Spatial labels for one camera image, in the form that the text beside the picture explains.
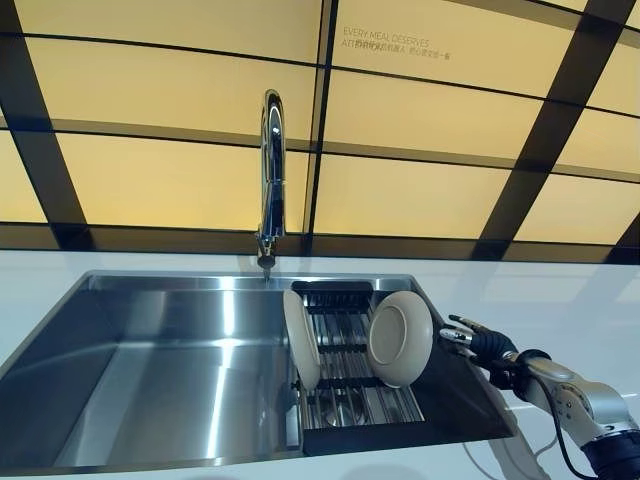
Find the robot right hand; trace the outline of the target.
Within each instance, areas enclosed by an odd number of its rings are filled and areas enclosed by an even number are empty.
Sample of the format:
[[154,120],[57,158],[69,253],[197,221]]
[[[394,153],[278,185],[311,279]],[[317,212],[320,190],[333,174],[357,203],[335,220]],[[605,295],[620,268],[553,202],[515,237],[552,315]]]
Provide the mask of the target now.
[[489,372],[489,382],[494,387],[511,389],[513,367],[510,362],[518,350],[510,338],[466,317],[450,314],[449,319],[461,327],[445,324],[438,332],[439,338],[469,352],[467,359]]

